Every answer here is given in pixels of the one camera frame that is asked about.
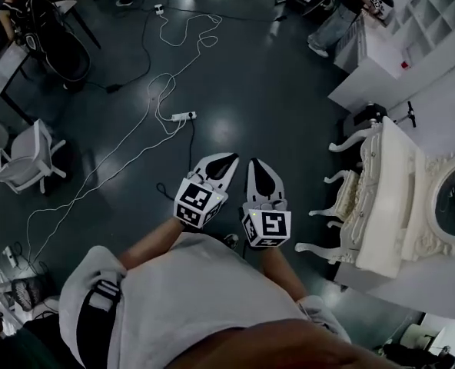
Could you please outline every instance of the white table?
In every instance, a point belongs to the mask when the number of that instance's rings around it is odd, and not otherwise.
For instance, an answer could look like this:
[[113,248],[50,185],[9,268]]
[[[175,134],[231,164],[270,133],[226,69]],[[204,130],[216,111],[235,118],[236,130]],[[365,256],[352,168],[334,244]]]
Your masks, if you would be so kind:
[[[77,4],[75,0],[63,0],[61,2],[56,2],[55,4],[63,15],[72,13],[75,20],[86,32],[89,38],[96,44],[96,46],[98,46],[98,48],[101,49],[98,40],[75,10],[75,5]],[[33,119],[27,116],[26,113],[21,110],[21,108],[7,95],[6,92],[18,70],[21,69],[21,73],[25,78],[27,78],[25,73],[22,71],[22,65],[28,56],[28,49],[24,46],[17,45],[15,42],[12,42],[4,52],[0,58],[0,98],[2,98],[19,116],[21,116],[26,123],[32,125],[34,123]]]

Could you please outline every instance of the sneaker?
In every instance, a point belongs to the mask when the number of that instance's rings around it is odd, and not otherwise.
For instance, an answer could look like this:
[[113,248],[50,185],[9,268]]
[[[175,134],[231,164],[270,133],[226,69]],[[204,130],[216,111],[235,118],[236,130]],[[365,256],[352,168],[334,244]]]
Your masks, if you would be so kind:
[[134,2],[129,2],[129,3],[122,3],[120,0],[117,0],[115,5],[117,7],[128,7],[130,5],[134,4]]
[[311,36],[309,35],[307,38],[307,46],[311,51],[316,53],[317,55],[321,56],[322,58],[327,58],[328,57],[328,52],[325,51],[324,49],[318,48],[315,44]]
[[224,244],[234,250],[240,238],[236,234],[229,234],[224,237]]

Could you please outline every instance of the person in black shirt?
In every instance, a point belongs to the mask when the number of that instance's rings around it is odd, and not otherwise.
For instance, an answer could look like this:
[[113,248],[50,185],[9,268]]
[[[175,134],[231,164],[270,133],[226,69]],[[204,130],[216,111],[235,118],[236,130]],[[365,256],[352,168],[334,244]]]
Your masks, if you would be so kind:
[[315,33],[308,36],[308,47],[319,56],[327,58],[327,49],[344,36],[365,5],[371,14],[378,13],[370,0],[337,0],[334,13]]

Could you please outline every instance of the floor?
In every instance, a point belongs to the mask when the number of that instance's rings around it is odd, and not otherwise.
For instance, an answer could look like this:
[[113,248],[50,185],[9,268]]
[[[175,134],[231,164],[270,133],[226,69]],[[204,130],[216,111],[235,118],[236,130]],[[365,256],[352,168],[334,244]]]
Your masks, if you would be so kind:
[[[166,0],[146,0],[144,8]],[[283,6],[273,0],[170,0],[170,6],[225,15],[272,19]],[[85,43],[93,65],[89,81],[101,85],[122,83],[141,74],[148,60],[141,48],[146,13],[120,10],[113,0],[78,0],[77,10],[101,42],[98,50],[73,21],[69,25]],[[329,282],[334,267],[311,253],[294,252],[296,241],[327,247],[338,245],[338,236],[325,226],[324,218],[309,218],[310,209],[331,205],[335,188],[323,183],[325,176],[342,168],[342,159],[328,152],[337,140],[339,119],[346,111],[327,95],[343,78],[330,60],[308,50],[305,38],[317,24],[288,12],[283,22],[253,22],[225,18],[215,34],[218,44],[178,77],[175,92],[163,104],[163,115],[196,111],[193,160],[222,151],[235,151],[241,165],[229,187],[229,201],[208,225],[207,232],[231,232],[244,236],[237,208],[245,201],[244,171],[252,157],[266,161],[284,179],[293,212],[292,241],[282,247],[288,260],[313,294],[320,294],[334,310],[355,343],[372,348],[382,344],[396,329],[414,322],[420,313],[340,287]],[[166,9],[170,24],[165,38],[179,42],[191,14]],[[36,190],[14,196],[0,185],[0,253],[20,241],[24,252],[26,222],[36,209],[56,208],[73,199],[84,177],[113,149],[143,116],[146,87],[156,75],[175,72],[196,53],[198,32],[211,23],[193,21],[188,40],[172,48],[159,38],[162,20],[154,14],[144,33],[151,54],[150,73],[120,91],[108,95],[87,85],[71,95],[61,88],[56,75],[43,75],[32,61],[25,70],[32,79],[17,75],[8,93],[29,114],[42,118],[73,148],[73,179],[44,197]],[[0,100],[0,119],[15,130],[24,123]],[[114,153],[86,183],[93,188],[134,157],[142,148],[164,138],[152,116]],[[39,260],[49,267],[61,286],[86,251],[93,245],[108,246],[119,253],[171,215],[171,202],[156,190],[163,182],[174,194],[188,172],[191,126],[147,151],[100,190],[76,203]],[[31,222],[33,253],[44,244],[63,211],[37,214]],[[247,259],[257,263],[256,253]],[[0,265],[8,265],[0,259]]]

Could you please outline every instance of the white cable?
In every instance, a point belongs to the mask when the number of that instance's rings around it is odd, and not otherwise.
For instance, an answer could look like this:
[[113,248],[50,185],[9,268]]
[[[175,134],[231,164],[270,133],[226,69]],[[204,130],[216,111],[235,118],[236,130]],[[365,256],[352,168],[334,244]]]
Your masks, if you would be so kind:
[[[163,23],[163,25],[161,25],[161,28],[160,28],[160,31],[159,31],[159,37],[160,39],[163,41],[163,42],[166,42],[167,44],[169,44],[170,46],[173,46],[173,47],[179,47],[181,45],[183,45],[183,43],[185,42],[185,40],[187,39],[187,36],[188,36],[188,23],[190,20],[192,19],[195,19],[195,18],[201,18],[203,16],[206,16],[208,17],[213,23],[214,23],[214,27],[206,30],[205,32],[202,32],[198,35],[198,40],[197,40],[197,52],[198,54],[188,63],[186,64],[179,72],[177,72],[176,74],[170,74],[168,72],[165,72],[163,74],[160,74],[158,75],[157,77],[153,78],[150,82],[149,82],[149,85],[147,87],[147,93],[148,93],[148,105],[147,105],[147,108],[146,108],[146,111],[144,113],[144,116],[142,117],[142,119],[128,132],[127,135],[125,135],[123,137],[123,139],[118,143],[118,145],[115,147],[115,149],[113,149],[110,153],[108,153],[105,158],[103,158],[98,166],[93,169],[89,174],[88,176],[86,177],[86,179],[84,180],[84,183],[82,183],[82,186],[81,188],[79,188],[79,191],[77,192],[77,194],[75,195],[74,199],[69,202],[68,204],[63,204],[63,205],[60,205],[58,208],[48,208],[48,209],[37,209],[36,211],[33,211],[29,217],[28,217],[28,222],[26,224],[26,239],[28,241],[28,267],[26,269],[28,269],[30,267],[31,264],[34,264],[34,262],[36,261],[36,259],[39,257],[39,255],[41,254],[41,252],[43,251],[43,249],[46,247],[47,243],[50,241],[50,238],[55,235],[55,233],[57,232],[58,228],[60,227],[60,224],[65,220],[65,218],[67,217],[67,215],[69,214],[69,212],[71,211],[72,207],[74,206],[75,202],[77,201],[80,201],[82,198],[84,198],[86,195],[88,195],[89,193],[91,193],[92,191],[95,191],[95,190],[98,190],[102,185],[104,185],[107,181],[110,181],[111,179],[113,179],[115,176],[117,176],[120,172],[122,172],[129,164],[131,164],[132,162],[134,162],[135,160],[137,160],[138,158],[140,158],[142,156],[142,154],[144,154],[144,152],[146,152],[147,150],[149,149],[152,149],[152,148],[156,148],[157,146],[161,145],[163,142],[166,142],[167,140],[173,138],[186,124],[186,120],[184,121],[179,121],[178,122],[178,126],[176,127],[176,129],[172,132],[169,132],[167,129],[166,129],[166,126],[164,125],[163,123],[163,120],[164,121],[171,121],[171,119],[167,119],[167,118],[163,118],[161,116],[161,112],[160,112],[160,107],[161,107],[161,103],[173,92],[173,90],[176,88],[176,80],[175,78],[177,76],[179,76],[184,70],[186,70],[188,67],[190,67],[190,65],[195,61],[197,60],[200,56],[201,56],[201,50],[200,50],[200,44],[202,44],[205,48],[211,48],[213,47],[214,45],[216,45],[218,43],[218,38],[214,35],[208,35],[208,36],[203,36],[204,34],[208,33],[208,32],[211,32],[213,30],[215,30],[219,25],[220,23],[222,22],[222,18],[220,16],[217,16],[217,15],[196,15],[192,18],[189,18],[187,20],[187,24],[185,26],[185,30],[184,30],[184,38],[183,40],[181,41],[180,44],[178,45],[174,45],[172,43],[170,43],[169,41],[165,40],[163,37],[162,37],[162,29],[163,27],[169,22],[164,16],[160,15],[161,18],[163,20],[165,20],[165,23]],[[214,42],[211,44],[211,45],[206,45],[204,43],[204,40],[208,39],[208,38],[213,38],[214,39]],[[168,79],[168,82],[166,83],[166,85],[163,87],[161,93],[159,94],[158,96],[158,105],[156,106],[156,110],[155,110],[155,117],[156,119],[161,123],[161,125],[163,126],[163,129],[164,129],[164,132],[166,133],[167,137],[162,139],[161,141],[159,141],[156,145],[152,145],[152,146],[149,146],[147,148],[144,148],[142,149],[139,154],[137,156],[135,156],[134,158],[132,158],[131,160],[127,161],[120,169],[118,169],[112,176],[106,178],[105,180],[103,180],[103,182],[95,187],[95,188],[91,188],[89,190],[87,190],[83,195],[81,195],[79,197],[79,195],[81,194],[81,191],[82,189],[84,188],[86,182],[88,181],[88,179],[91,177],[91,175],[93,175],[100,167],[101,165],[111,156],[113,155],[119,148],[120,146],[127,140],[128,137],[130,137],[130,135],[132,135],[132,133],[142,124],[142,122],[147,118],[148,116],[148,113],[149,113],[149,109],[151,107],[151,94],[150,94],[150,88],[151,88],[151,85],[156,81],[158,80],[160,77],[164,76],[164,75],[167,75],[169,76],[169,79]],[[165,95],[163,96],[164,92],[166,91],[166,89],[168,89],[171,81],[173,81],[173,87],[172,89]],[[33,260],[31,260],[31,253],[32,253],[32,246],[31,246],[31,240],[29,239],[29,222],[30,220],[32,219],[32,217],[39,213],[39,212],[46,212],[46,211],[58,211],[60,209],[63,209],[63,208],[68,208],[68,210],[65,212],[64,216],[60,219],[60,221],[57,223],[57,225],[55,226],[55,229],[54,231],[46,238],[45,240],[45,243],[42,245],[42,247],[40,248],[40,250],[38,251],[38,253],[35,255],[35,258]]]

